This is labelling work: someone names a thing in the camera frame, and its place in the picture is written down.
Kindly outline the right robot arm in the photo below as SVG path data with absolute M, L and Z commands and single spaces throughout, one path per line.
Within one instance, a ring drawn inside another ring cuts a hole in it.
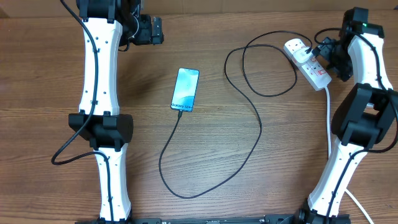
M 369 23 L 368 13 L 361 7 L 347 10 L 339 38 L 327 37 L 312 49 L 341 80 L 353 78 L 355 84 L 333 115 L 331 156 L 314 191 L 294 215 L 295 223 L 350 223 L 349 215 L 338 213 L 344 191 L 361 159 L 375 152 L 373 147 L 397 122 L 397 92 L 382 57 L 384 29 Z

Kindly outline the Samsung Galaxy smartphone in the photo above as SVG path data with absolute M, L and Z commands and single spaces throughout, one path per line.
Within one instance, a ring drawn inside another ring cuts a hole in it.
M 193 111 L 200 71 L 179 68 L 170 107 L 173 110 Z

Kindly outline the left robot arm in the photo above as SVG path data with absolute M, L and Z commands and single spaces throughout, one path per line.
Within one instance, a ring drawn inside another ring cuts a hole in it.
M 85 72 L 78 112 L 69 115 L 68 123 L 89 142 L 91 154 L 96 157 L 101 210 L 95 223 L 132 223 L 126 153 L 133 118 L 119 108 L 118 53 L 127 51 L 131 44 L 161 44 L 162 20 L 141 14 L 141 0 L 76 4 L 85 38 Z

